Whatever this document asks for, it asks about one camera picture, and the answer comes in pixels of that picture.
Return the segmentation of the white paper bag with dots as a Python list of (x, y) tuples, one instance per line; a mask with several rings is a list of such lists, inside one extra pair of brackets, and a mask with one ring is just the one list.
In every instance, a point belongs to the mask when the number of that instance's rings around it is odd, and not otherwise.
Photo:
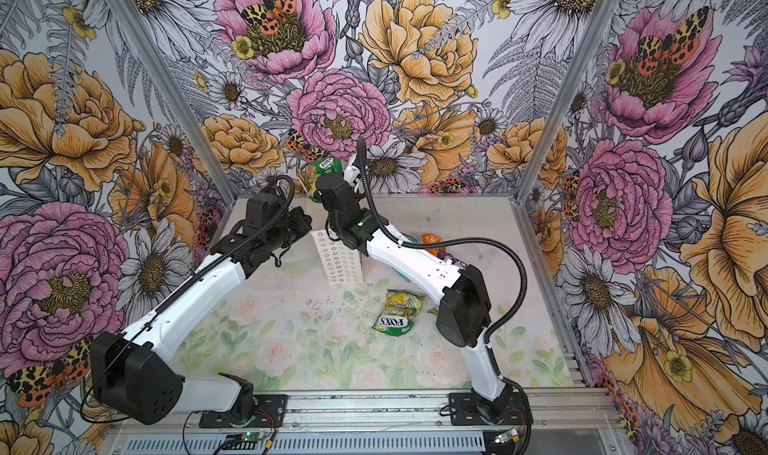
[(324, 230), (311, 232), (330, 285), (358, 284), (364, 281), (360, 254), (340, 241), (333, 241)]

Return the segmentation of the green round-logo snack packet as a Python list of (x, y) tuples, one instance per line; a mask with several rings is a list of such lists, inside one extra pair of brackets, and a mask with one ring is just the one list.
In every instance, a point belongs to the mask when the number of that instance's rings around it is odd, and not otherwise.
[(323, 175), (342, 172), (342, 162), (334, 157), (326, 157), (310, 162), (306, 168), (307, 182), (309, 183), (308, 198), (315, 203), (320, 203), (321, 199), (316, 187), (317, 181)]

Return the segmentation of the green yellow Fox's candy packet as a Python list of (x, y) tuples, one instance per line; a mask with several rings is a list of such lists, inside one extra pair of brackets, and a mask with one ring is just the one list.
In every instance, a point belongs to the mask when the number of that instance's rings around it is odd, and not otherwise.
[(421, 311), (425, 296), (404, 290), (389, 290), (382, 311), (372, 329), (392, 337), (400, 337), (414, 326), (413, 319)]

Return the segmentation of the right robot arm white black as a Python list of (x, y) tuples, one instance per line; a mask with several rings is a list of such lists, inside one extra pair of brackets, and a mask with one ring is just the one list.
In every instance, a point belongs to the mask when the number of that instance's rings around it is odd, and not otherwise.
[(381, 228), (373, 212), (360, 206), (340, 173), (320, 176), (316, 193), (327, 211), (330, 228), (347, 248), (398, 271), (437, 304), (437, 329), (461, 350), (477, 412), (489, 424), (500, 422), (512, 389), (484, 340), (491, 303), (481, 272), (472, 265), (453, 265), (425, 250), (408, 248), (406, 238), (394, 226)]

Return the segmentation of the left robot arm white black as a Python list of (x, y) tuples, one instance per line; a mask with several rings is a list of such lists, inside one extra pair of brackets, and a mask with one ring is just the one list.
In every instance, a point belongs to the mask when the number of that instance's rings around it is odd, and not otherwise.
[(213, 412), (236, 426), (249, 423), (257, 411), (252, 383), (231, 374), (182, 375), (169, 362), (228, 294), (310, 233), (311, 217), (291, 203), (272, 192), (250, 198), (244, 219), (186, 281), (121, 333), (99, 335), (90, 345), (91, 396), (145, 425), (193, 412)]

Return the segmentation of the teal snack packet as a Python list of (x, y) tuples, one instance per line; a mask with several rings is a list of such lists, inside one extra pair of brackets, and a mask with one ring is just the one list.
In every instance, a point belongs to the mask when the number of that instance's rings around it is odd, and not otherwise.
[(419, 243), (419, 240), (417, 240), (416, 238), (414, 238), (414, 237), (412, 237), (411, 235), (408, 235), (408, 234), (401, 233), (401, 237), (400, 238), (405, 240), (405, 241), (407, 241), (407, 242), (409, 242), (409, 243)]

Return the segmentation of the orange snack packet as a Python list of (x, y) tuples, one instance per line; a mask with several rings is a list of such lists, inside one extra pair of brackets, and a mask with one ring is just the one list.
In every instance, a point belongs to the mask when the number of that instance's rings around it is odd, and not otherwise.
[(439, 259), (444, 259), (447, 256), (447, 251), (444, 247), (435, 247), (435, 244), (440, 244), (442, 242), (443, 239), (433, 233), (425, 233), (421, 236), (421, 243), (424, 245), (430, 245), (430, 248), (427, 250), (427, 252)]

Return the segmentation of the right green circuit board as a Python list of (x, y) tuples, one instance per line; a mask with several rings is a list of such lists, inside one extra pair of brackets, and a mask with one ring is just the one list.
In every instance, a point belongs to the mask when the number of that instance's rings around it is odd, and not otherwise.
[(494, 444), (504, 445), (508, 443), (518, 443), (520, 441), (520, 433), (516, 428), (511, 428), (502, 433), (497, 434), (494, 439)]

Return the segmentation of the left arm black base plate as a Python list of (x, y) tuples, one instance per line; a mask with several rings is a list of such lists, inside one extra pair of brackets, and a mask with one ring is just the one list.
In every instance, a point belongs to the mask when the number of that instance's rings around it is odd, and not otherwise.
[(253, 395), (238, 401), (226, 412), (206, 411), (198, 426), (204, 429), (224, 428), (280, 428), (286, 415), (287, 395)]

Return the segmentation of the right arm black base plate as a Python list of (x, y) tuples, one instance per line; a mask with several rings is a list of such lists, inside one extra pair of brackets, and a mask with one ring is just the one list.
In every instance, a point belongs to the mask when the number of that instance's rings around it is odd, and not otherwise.
[(513, 391), (495, 401), (474, 392), (448, 394), (446, 413), (453, 426), (523, 426), (533, 424), (533, 415), (522, 393)]

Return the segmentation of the left aluminium corner post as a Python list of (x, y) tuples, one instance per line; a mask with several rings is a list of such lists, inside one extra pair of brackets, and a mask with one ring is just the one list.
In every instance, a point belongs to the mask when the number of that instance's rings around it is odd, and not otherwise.
[(106, 0), (106, 2), (128, 38), (135, 45), (142, 64), (168, 103), (175, 120), (190, 139), (192, 147), (207, 169), (225, 204), (233, 205), (238, 198), (238, 192), (218, 162), (198, 120), (166, 64), (161, 50), (155, 44), (151, 30), (142, 20), (132, 0)]

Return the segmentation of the aluminium corner post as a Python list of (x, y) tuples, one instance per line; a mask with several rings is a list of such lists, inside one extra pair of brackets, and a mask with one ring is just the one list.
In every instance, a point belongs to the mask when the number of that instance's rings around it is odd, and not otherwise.
[(542, 129), (539, 143), (535, 147), (518, 185), (515, 200), (519, 205), (522, 205), (526, 200), (532, 190), (533, 183), (538, 179), (538, 174), (546, 161), (547, 154), (555, 143), (559, 129), (562, 126), (563, 118), (578, 91), (581, 78), (586, 73), (600, 40), (609, 29), (612, 17), (617, 11), (619, 4), (620, 0), (597, 0), (585, 34), (574, 51), (566, 77), (546, 117), (546, 123)]
[(238, 198), (238, 192), (218, 162), (198, 120), (166, 64), (161, 50), (155, 44), (151, 30), (142, 20), (132, 0), (106, 0), (106, 2), (128, 38), (135, 45), (142, 64), (168, 103), (175, 120), (190, 139), (192, 147), (207, 169), (225, 204), (233, 205)]

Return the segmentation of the aluminium mounting rail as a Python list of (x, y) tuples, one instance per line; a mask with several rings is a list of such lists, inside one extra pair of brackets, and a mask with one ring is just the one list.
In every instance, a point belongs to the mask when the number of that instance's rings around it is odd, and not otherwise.
[[(282, 433), (449, 430), (451, 389), (289, 391), (274, 416)], [(617, 429), (619, 415), (604, 389), (526, 388), (534, 429)]]

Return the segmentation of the right aluminium corner post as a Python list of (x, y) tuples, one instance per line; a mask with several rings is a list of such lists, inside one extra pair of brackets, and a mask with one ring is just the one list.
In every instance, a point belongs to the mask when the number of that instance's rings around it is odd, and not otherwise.
[(585, 34), (574, 51), (566, 77), (546, 117), (546, 123), (542, 129), (539, 143), (535, 147), (518, 185), (515, 200), (519, 205), (522, 205), (526, 200), (532, 190), (533, 183), (538, 179), (538, 174), (546, 161), (547, 154), (555, 143), (559, 129), (562, 126), (563, 118), (578, 91), (581, 78), (586, 73), (600, 40), (609, 29), (612, 17), (617, 11), (619, 4), (620, 0), (597, 0)]

